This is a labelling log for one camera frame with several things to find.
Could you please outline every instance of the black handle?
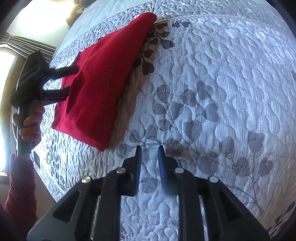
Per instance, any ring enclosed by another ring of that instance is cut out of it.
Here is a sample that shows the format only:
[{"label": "black handle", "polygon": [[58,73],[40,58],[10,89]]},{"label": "black handle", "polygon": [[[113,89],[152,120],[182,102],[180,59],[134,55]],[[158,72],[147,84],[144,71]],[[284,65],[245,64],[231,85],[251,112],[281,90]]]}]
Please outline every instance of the black handle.
[{"label": "black handle", "polygon": [[41,103],[40,101],[34,100],[30,105],[22,106],[18,108],[18,116],[20,124],[17,126],[17,156],[30,154],[33,148],[32,141],[24,141],[20,135],[20,129],[24,128],[24,121],[29,116],[36,112],[37,106]]}]

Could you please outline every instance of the black tool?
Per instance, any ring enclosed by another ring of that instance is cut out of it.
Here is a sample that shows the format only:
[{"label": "black tool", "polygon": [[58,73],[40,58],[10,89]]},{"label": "black tool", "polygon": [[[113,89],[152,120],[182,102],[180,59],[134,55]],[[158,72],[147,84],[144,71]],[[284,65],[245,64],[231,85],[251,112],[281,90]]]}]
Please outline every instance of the black tool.
[{"label": "black tool", "polygon": [[138,192],[142,149],[106,177],[83,177],[30,230],[28,241],[89,241],[101,195],[93,241],[119,241],[121,196]]},{"label": "black tool", "polygon": [[66,100],[70,87],[60,90],[43,90],[50,79],[59,79],[76,74],[77,66],[50,69],[40,51],[29,56],[20,78],[9,96],[10,103],[18,109],[21,124],[17,127],[17,155],[31,153],[32,142],[23,141],[19,130],[23,128],[24,120],[35,113],[38,105],[48,105]]},{"label": "black tool", "polygon": [[216,177],[195,177],[158,148],[161,183],[179,198],[179,241],[204,241],[199,195],[202,196],[209,241],[269,241],[268,232]]}]

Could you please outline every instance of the person's hand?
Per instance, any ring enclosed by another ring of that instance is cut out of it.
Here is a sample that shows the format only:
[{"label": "person's hand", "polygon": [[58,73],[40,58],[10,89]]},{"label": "person's hand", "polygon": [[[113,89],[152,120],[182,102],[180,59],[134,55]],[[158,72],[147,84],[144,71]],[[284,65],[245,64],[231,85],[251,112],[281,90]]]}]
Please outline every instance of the person's hand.
[{"label": "person's hand", "polygon": [[[22,136],[22,139],[24,141],[32,141],[33,142],[33,147],[36,147],[40,141],[41,141],[41,131],[40,131],[40,124],[42,121],[42,115],[44,114],[45,109],[43,106],[38,106],[36,108],[36,113],[29,116],[27,119],[24,121],[24,128],[20,129],[19,133]],[[13,128],[14,128],[14,133],[16,126],[20,124],[20,119],[17,113],[13,114],[12,116],[12,123],[13,123]],[[21,157],[23,160],[29,160],[30,155],[24,155]]]}]

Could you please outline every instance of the red knit fabric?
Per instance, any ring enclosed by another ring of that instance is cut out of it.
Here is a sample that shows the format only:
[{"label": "red knit fabric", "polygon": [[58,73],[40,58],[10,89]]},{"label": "red knit fabric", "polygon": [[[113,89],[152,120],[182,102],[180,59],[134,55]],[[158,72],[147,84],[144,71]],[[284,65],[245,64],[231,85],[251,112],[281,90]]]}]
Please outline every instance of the red knit fabric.
[{"label": "red knit fabric", "polygon": [[156,15],[143,13],[80,52],[79,72],[63,78],[71,85],[66,101],[56,105],[52,128],[100,151],[108,147],[118,96]]},{"label": "red knit fabric", "polygon": [[15,152],[10,156],[10,189],[4,211],[24,237],[37,220],[35,188],[32,161],[20,160]]}]

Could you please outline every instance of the quilted bedspread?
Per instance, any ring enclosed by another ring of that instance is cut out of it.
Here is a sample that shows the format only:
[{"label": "quilted bedspread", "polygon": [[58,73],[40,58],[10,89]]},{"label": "quilted bedspread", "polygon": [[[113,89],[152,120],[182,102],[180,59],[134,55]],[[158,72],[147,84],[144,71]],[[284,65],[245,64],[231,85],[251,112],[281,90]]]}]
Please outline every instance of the quilted bedspread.
[{"label": "quilted bedspread", "polygon": [[177,240],[178,201],[164,195],[157,162],[164,145],[195,176],[219,177],[274,236],[296,200],[294,36],[264,1],[149,1],[86,29],[51,66],[70,65],[143,12],[158,21],[118,101],[109,149],[51,129],[55,106],[47,106],[38,174],[59,200],[84,175],[105,176],[141,145],[139,194],[122,198],[120,238]]}]

